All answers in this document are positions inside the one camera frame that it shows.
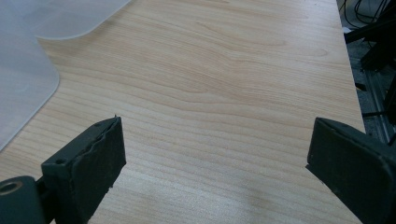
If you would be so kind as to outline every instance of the screw hole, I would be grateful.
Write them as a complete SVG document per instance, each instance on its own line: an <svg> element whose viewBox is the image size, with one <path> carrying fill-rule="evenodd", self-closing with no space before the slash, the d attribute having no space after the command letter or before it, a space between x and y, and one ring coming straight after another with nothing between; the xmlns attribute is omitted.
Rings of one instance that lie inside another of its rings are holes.
<svg viewBox="0 0 396 224"><path fill-rule="evenodd" d="M21 181L6 183L5 185L0 187L0 196L14 192L15 190L19 189L22 185L23 184Z"/></svg>
<svg viewBox="0 0 396 224"><path fill-rule="evenodd" d="M56 164L60 165L60 164L64 164L66 162L65 159L58 159L55 161Z"/></svg>

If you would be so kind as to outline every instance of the wood grain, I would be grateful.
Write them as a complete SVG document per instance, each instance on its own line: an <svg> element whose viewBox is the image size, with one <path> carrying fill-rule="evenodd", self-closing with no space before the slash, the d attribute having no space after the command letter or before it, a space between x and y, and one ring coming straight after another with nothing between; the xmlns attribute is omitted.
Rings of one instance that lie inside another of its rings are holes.
<svg viewBox="0 0 396 224"><path fill-rule="evenodd" d="M315 117L363 131L336 1L136 0L40 43L61 83L0 179L116 114L128 163L91 223L359 223L304 168Z"/></svg>

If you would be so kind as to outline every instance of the translucent plastic mat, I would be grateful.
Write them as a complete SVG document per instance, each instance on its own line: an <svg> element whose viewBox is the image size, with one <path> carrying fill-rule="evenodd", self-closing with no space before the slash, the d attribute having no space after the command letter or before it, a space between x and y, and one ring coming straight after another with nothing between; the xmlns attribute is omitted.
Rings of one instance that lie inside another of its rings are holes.
<svg viewBox="0 0 396 224"><path fill-rule="evenodd" d="M58 87L59 75L9 0L0 0L0 150Z"/></svg>
<svg viewBox="0 0 396 224"><path fill-rule="evenodd" d="M85 35L130 0L12 0L35 36L67 39Z"/></svg>

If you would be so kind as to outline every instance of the light wood tabletop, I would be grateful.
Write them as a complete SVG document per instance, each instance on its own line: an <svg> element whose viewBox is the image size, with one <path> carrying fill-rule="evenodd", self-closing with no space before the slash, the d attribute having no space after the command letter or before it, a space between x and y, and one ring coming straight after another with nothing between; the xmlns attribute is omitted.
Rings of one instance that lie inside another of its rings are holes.
<svg viewBox="0 0 396 224"><path fill-rule="evenodd" d="M315 117L364 130L335 0L135 0L40 44L60 86L0 180L117 115L127 164L90 223L359 223L305 169Z"/></svg>

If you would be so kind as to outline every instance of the wooden table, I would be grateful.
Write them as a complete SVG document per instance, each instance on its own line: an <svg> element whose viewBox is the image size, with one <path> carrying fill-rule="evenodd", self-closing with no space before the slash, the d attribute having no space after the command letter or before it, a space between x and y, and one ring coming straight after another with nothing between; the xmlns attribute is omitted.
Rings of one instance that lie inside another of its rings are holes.
<svg viewBox="0 0 396 224"><path fill-rule="evenodd" d="M61 83L0 179L116 114L128 163L91 223L359 222L304 168L315 117L363 130L336 1L136 0L40 43Z"/></svg>

